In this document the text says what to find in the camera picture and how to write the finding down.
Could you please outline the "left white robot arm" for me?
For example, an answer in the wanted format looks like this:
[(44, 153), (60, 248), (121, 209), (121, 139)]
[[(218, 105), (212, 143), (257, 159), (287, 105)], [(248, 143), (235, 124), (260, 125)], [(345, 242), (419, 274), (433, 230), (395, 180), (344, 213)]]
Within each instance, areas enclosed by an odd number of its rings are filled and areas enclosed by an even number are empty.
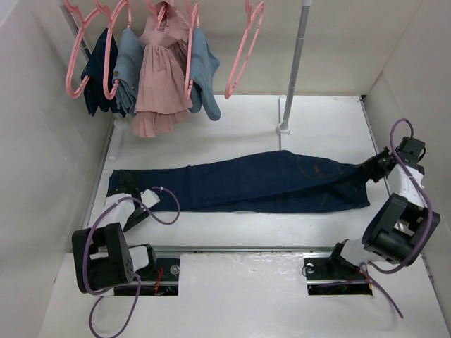
[(101, 215), (91, 228), (75, 231), (71, 242), (79, 290), (86, 294), (130, 284), (134, 275), (148, 280), (157, 273), (157, 259), (149, 244), (128, 246), (125, 226), (130, 216), (148, 216), (144, 202), (151, 206), (158, 196), (143, 193), (119, 193), (106, 198)]

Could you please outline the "dark blue jeans trousers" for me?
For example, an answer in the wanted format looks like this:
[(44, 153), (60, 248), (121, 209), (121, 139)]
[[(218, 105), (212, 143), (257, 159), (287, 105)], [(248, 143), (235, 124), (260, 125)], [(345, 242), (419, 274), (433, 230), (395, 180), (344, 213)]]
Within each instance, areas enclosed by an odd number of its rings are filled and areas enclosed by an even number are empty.
[(269, 151), (175, 169), (115, 170), (107, 194), (164, 187), (156, 211), (334, 213), (370, 205), (358, 165)]

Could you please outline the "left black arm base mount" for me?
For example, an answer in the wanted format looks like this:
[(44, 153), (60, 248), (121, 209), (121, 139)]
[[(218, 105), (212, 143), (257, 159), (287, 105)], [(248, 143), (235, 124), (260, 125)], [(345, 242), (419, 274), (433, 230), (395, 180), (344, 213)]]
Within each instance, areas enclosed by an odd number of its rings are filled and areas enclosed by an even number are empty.
[(137, 271), (141, 277), (140, 296), (177, 296), (180, 277), (180, 256), (156, 258), (156, 266), (148, 265)]

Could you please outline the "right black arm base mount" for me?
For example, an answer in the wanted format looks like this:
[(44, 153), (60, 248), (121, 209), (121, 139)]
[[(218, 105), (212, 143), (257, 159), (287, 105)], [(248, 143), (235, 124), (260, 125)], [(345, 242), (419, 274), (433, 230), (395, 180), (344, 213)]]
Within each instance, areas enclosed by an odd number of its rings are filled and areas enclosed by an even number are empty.
[(372, 296), (371, 286), (359, 268), (343, 258), (306, 257), (302, 274), (310, 296)]

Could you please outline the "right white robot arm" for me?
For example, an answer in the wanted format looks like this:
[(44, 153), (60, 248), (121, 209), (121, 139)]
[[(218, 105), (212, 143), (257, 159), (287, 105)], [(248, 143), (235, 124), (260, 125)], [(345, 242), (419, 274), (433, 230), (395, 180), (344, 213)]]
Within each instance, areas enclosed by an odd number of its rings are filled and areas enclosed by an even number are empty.
[(361, 239), (335, 245), (326, 259), (330, 275), (342, 277), (361, 262), (387, 261), (403, 268), (416, 260), (440, 222), (421, 185), (424, 168), (419, 162), (425, 153), (423, 141), (403, 137), (394, 151), (385, 148), (361, 164), (367, 179), (386, 178), (392, 192)]

